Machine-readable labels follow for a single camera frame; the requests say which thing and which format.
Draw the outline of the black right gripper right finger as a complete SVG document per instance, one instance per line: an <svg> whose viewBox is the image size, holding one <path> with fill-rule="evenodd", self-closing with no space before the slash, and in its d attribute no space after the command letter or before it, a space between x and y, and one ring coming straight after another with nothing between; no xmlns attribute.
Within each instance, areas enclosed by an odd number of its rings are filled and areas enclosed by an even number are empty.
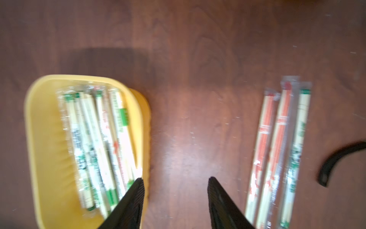
<svg viewBox="0 0 366 229"><path fill-rule="evenodd" d="M253 229L215 177L208 180L208 201L213 229Z"/></svg>

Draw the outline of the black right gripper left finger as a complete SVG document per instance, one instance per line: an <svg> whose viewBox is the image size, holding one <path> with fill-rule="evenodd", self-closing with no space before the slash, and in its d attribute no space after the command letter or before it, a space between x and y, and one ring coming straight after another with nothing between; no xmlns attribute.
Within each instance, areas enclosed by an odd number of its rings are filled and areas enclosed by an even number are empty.
<svg viewBox="0 0 366 229"><path fill-rule="evenodd" d="M144 206L144 180L138 178L99 229L139 229Z"/></svg>

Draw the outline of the green panda chopsticks pair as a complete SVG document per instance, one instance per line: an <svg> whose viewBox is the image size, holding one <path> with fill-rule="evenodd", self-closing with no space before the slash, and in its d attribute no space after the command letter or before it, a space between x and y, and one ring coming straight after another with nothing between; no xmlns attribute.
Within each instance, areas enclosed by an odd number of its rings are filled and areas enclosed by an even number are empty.
<svg viewBox="0 0 366 229"><path fill-rule="evenodd" d="M293 136L291 153L289 154L288 169L285 179L285 189L282 198L282 208L279 213L280 229L288 229L290 227L311 100L311 89L311 82L300 83L295 120L295 131Z"/></svg>

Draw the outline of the red print chopsticks pair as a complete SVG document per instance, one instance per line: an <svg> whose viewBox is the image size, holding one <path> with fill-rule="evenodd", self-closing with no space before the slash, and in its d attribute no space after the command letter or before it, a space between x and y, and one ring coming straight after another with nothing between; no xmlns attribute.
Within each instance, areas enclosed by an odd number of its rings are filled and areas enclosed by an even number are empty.
<svg viewBox="0 0 366 229"><path fill-rule="evenodd" d="M262 176L265 169L265 161L268 153L268 145L271 139L271 131L274 119L274 107L278 101L279 93L267 88L264 93L262 110L259 118L252 169L249 179L249 190L246 202L245 217L254 225L256 208L259 200Z"/></svg>

